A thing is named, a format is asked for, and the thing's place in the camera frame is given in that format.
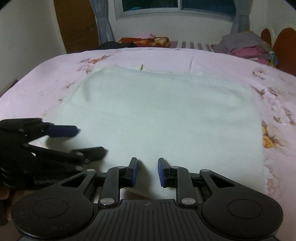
black cloth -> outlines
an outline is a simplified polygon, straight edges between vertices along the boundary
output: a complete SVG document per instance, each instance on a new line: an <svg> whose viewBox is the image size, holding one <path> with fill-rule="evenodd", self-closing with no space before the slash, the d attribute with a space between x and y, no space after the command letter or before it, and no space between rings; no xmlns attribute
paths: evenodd
<svg viewBox="0 0 296 241"><path fill-rule="evenodd" d="M296 10L296 0L286 0Z"/></svg>
<svg viewBox="0 0 296 241"><path fill-rule="evenodd" d="M8 3L10 0L2 0L0 1L0 10Z"/></svg>
<svg viewBox="0 0 296 241"><path fill-rule="evenodd" d="M106 43L103 43L99 46L98 50L104 50L104 49L123 49L123 48L136 48L137 45L133 42L131 43L117 43L115 41L109 41Z"/></svg>

teal fabric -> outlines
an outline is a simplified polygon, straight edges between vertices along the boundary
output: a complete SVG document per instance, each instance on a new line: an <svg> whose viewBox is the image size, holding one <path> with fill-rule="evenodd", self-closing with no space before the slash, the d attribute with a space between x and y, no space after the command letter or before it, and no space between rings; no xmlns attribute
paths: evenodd
<svg viewBox="0 0 296 241"><path fill-rule="evenodd" d="M218 77L152 72L118 66L88 76L46 121L81 129L77 137L47 142L108 149L97 169L141 161L134 191L149 198L174 198L163 189L157 160L190 172L211 169L263 191L261 120L252 92Z"/></svg>

bed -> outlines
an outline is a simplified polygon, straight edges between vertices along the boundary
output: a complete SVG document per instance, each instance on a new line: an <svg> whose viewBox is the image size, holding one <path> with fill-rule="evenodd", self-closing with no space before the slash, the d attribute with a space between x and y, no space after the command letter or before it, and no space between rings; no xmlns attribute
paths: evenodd
<svg viewBox="0 0 296 241"><path fill-rule="evenodd" d="M295 39L296 32L287 31L285 41ZM282 58L289 59L281 53L278 46L283 45L278 42L274 50L279 62ZM277 237L282 241L295 240L296 117L293 113L296 113L296 77L291 67L296 66L294 56L291 58L293 65L289 59L288 65L282 62L277 70L246 59L190 48L95 50L61 55L37 66L0 98L0 120L46 118L88 75L115 64L161 72L200 71L251 87L262 120L264 192L284 210L284 221Z"/></svg>

brown headboard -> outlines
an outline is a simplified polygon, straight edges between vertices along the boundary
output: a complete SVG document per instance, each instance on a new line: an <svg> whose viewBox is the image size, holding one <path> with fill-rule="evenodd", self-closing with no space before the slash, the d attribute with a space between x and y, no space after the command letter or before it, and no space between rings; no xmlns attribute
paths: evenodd
<svg viewBox="0 0 296 241"><path fill-rule="evenodd" d="M262 31L261 38L265 42L271 43L268 29ZM272 49L279 60L277 68L296 76L296 31L292 28L285 28L278 35Z"/></svg>
<svg viewBox="0 0 296 241"><path fill-rule="evenodd" d="M267 28L262 31L261 39L271 46L271 35L270 31Z"/></svg>

robotic hand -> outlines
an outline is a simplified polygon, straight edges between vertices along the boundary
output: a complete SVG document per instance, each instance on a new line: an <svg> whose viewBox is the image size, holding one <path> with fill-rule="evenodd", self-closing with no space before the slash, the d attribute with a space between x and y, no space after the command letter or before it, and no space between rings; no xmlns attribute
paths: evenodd
<svg viewBox="0 0 296 241"><path fill-rule="evenodd" d="M76 126L56 126L41 118L0 121L0 226L8 222L6 207L14 204L13 193L47 187L80 173L83 164L104 158L103 147L64 153L29 144L45 135L74 137L78 132Z"/></svg>
<svg viewBox="0 0 296 241"><path fill-rule="evenodd" d="M121 188L135 186L137 169L132 158L127 167L89 169L22 198L12 210L20 241L277 241L283 211L272 198L160 158L160 184L175 188L176 200L120 200Z"/></svg>

